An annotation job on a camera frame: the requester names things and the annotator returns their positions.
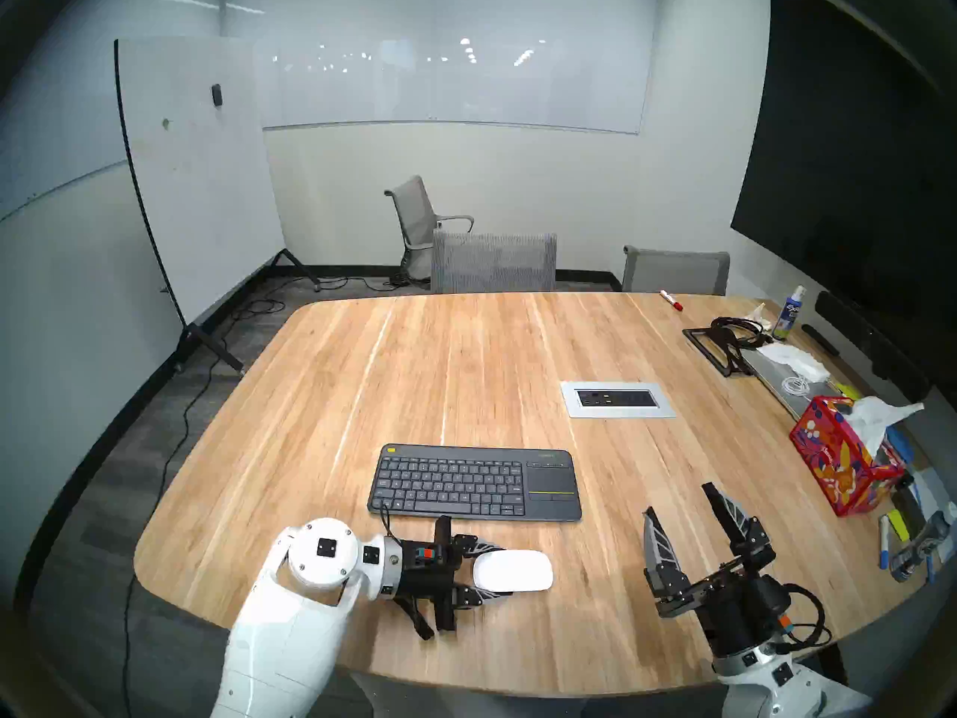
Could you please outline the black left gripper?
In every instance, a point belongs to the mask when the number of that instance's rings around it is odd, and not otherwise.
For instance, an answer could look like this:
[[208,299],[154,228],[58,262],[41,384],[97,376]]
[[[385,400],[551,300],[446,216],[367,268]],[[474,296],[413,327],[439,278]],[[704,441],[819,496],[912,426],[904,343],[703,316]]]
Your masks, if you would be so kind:
[[[415,632],[424,641],[432,639],[436,630],[455,632],[457,611],[477,609],[514,595],[456,582],[456,573],[465,560],[505,548],[475,535],[453,535],[451,525],[449,516],[440,516],[431,543],[400,542],[401,574],[393,601],[410,617]],[[420,612],[421,600],[432,603],[435,628]]]

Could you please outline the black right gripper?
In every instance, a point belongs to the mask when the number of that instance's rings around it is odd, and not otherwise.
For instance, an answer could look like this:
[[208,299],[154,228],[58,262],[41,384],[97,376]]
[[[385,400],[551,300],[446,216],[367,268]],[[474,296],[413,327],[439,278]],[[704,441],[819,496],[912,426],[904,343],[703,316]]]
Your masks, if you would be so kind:
[[701,484],[735,559],[691,583],[655,510],[643,513],[644,573],[663,619],[693,612],[712,654],[737,654],[791,632],[785,585],[761,571],[776,557],[760,520],[716,488]]

